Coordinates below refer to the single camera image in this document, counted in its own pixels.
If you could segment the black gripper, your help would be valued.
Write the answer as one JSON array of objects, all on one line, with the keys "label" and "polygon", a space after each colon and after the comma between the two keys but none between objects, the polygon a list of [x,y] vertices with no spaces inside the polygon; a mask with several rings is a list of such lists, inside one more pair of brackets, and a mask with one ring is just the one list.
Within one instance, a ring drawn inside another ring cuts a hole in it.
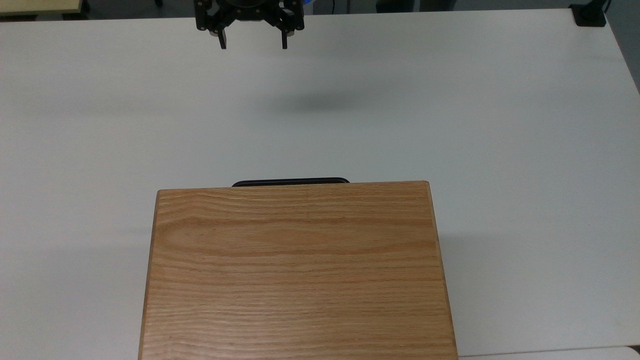
[{"label": "black gripper", "polygon": [[215,33],[222,50],[227,49],[224,29],[234,22],[263,21],[281,30],[283,50],[290,33],[306,27],[301,0],[195,0],[194,17],[198,30]]}]

